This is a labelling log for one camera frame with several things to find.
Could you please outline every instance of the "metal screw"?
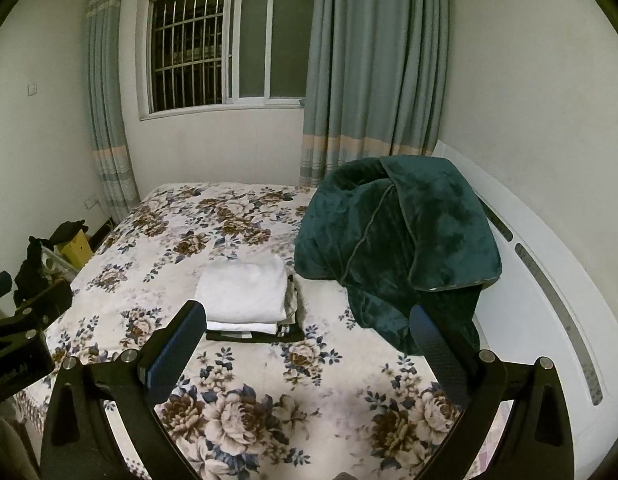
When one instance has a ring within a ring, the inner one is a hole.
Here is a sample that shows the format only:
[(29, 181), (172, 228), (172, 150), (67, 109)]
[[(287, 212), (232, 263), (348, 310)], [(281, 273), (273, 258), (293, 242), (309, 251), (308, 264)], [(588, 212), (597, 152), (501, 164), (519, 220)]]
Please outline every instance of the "metal screw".
[(64, 361), (62, 361), (62, 368), (65, 370), (71, 370), (76, 364), (78, 364), (78, 359), (75, 357), (67, 357)]
[(134, 348), (129, 348), (120, 354), (120, 360), (123, 363), (132, 363), (138, 357), (138, 351)]
[(545, 370), (551, 370), (553, 368), (553, 361), (548, 357), (540, 357), (540, 366)]
[(478, 357), (485, 363), (492, 363), (496, 360), (496, 355), (491, 350), (480, 350)]

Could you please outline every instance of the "floral bed sheet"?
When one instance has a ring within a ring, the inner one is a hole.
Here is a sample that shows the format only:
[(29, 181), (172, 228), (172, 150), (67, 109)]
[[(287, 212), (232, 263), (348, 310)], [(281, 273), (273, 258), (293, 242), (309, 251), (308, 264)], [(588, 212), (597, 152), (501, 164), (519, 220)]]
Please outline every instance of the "floral bed sheet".
[[(140, 348), (193, 297), (202, 267), (257, 251), (293, 267), (313, 190), (177, 184), (152, 192), (72, 283), (73, 306), (46, 338), (56, 368), (16, 396), (42, 433), (63, 359), (114, 359)], [(203, 338), (167, 402), (155, 407), (203, 479), (412, 478), (458, 416), (422, 357), (360, 328), (335, 282), (297, 278), (306, 339), (236, 344)], [(127, 463), (148, 475), (112, 402), (106, 413)], [(469, 476), (492, 455), (500, 413)]]

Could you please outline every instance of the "curtain fold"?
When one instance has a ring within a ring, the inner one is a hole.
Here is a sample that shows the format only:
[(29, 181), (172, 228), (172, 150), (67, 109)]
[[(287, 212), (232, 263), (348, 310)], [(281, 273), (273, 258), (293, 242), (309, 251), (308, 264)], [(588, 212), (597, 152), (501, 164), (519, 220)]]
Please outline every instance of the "curtain fold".
[(364, 156), (431, 154), (448, 0), (315, 0), (300, 184)]
[(115, 221), (139, 202), (124, 134), (118, 72), (121, 0), (89, 0), (84, 35), (87, 110), (92, 152)]

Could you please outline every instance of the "electrical outlet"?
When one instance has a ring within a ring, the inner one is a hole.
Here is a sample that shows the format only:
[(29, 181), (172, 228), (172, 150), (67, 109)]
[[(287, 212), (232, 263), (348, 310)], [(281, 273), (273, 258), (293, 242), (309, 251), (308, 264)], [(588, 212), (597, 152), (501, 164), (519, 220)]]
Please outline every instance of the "electrical outlet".
[(84, 207), (87, 209), (92, 209), (96, 204), (99, 204), (100, 200), (96, 194), (89, 195), (87, 199), (84, 201)]

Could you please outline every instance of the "white wall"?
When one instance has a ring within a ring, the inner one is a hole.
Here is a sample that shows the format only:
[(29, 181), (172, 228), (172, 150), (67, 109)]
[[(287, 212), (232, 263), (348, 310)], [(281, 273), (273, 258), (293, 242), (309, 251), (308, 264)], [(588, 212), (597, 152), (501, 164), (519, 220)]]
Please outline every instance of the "white wall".
[(451, 0), (441, 140), (531, 207), (618, 320), (618, 36), (594, 0)]
[[(0, 28), (0, 271), (12, 277), (29, 235), (66, 220), (95, 232), (105, 216), (90, 155), (82, 92), (81, 34), (87, 0), (20, 0)], [(35, 82), (38, 93), (27, 96)], [(5, 313), (11, 296), (0, 300)]]
[(140, 196), (169, 182), (297, 184), (302, 110), (223, 110), (138, 119), (137, 8), (138, 0), (122, 0), (120, 87)]

